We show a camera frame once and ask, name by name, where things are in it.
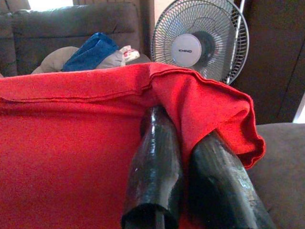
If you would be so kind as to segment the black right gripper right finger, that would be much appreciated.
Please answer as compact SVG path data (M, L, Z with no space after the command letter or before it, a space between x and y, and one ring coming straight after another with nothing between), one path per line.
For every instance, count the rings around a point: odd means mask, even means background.
M189 161L189 211L204 229L276 229L246 169L213 131Z

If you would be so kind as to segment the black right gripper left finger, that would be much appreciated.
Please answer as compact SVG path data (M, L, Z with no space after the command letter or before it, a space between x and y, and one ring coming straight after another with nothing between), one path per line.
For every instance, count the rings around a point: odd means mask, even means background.
M130 165L122 229L178 229L183 168L176 128L162 106L141 121L141 143Z

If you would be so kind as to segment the red fabric pillow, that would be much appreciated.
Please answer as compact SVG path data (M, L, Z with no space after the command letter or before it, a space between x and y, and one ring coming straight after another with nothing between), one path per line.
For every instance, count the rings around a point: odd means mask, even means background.
M265 154L250 96L156 62L0 79L0 229L121 229L146 111L176 126L184 169L216 130L251 168Z

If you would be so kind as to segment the grey-brown fabric sofa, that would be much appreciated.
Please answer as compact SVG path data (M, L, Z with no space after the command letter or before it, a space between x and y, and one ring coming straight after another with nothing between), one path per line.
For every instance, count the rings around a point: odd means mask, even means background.
M277 229L305 229L305 124L258 125L265 156L248 170Z

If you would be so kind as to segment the dark brown fabric sofa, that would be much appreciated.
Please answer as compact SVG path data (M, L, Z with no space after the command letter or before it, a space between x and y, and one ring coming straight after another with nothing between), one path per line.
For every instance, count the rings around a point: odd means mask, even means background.
M137 6L131 2L0 14L0 73L4 77L30 74L51 52L80 47L97 32L105 33L119 47L131 45L148 55L142 23Z

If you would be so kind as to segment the grey cloth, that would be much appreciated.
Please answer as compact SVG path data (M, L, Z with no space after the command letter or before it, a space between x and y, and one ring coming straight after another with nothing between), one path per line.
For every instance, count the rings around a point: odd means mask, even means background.
M95 69L108 69L125 66L123 53L116 50L111 55L107 56Z

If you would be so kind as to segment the white red package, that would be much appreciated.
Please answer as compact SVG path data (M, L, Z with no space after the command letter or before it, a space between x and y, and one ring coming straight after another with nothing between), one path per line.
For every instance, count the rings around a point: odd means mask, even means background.
M125 64L140 58L139 51L132 48L130 45L122 47L119 51L122 53L122 60Z

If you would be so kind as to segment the white table fan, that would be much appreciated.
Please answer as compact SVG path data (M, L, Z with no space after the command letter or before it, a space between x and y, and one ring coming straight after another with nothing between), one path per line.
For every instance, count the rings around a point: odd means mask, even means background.
M241 73L250 45L242 14L237 52L230 70L239 13L234 0L173 1L154 27L152 60L189 68L205 79L230 85Z

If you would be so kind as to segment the blue cloth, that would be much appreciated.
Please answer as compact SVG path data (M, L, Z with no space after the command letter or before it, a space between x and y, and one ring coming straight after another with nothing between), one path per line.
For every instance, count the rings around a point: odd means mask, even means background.
M106 34L92 35L63 65L63 72L95 69L106 57L119 49L116 42Z

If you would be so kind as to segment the dark brown wooden door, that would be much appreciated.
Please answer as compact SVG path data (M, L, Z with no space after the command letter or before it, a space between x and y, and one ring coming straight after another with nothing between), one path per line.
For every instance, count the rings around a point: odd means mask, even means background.
M257 124L291 122L305 93L305 0L244 1L250 46L233 86L252 97Z

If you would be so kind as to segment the beige cushion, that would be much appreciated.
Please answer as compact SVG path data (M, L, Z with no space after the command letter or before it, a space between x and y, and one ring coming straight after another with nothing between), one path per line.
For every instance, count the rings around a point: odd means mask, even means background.
M79 50L78 47L68 46L59 48L43 59L32 74L61 72L64 64Z

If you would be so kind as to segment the thin white pole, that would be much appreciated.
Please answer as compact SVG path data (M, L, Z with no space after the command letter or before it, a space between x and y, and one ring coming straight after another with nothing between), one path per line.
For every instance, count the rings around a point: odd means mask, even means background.
M240 25L241 25L241 21L242 21L242 16L241 15L243 14L243 11L244 11L245 2L246 2L246 0L240 0L240 4L239 4L240 13L238 15L237 22L236 22L234 49L233 49L233 54L232 54L232 59L231 59L230 70L233 69L235 55L236 55L236 52L237 52L238 36L239 36L239 30L240 30Z

